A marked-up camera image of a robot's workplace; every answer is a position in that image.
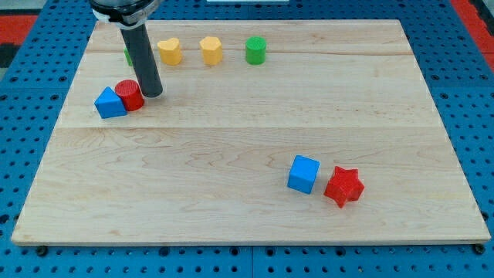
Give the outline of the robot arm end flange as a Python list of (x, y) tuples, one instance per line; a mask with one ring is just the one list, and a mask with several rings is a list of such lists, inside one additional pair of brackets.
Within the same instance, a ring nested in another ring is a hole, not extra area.
[(96, 19), (131, 30), (143, 25), (163, 0), (89, 0)]

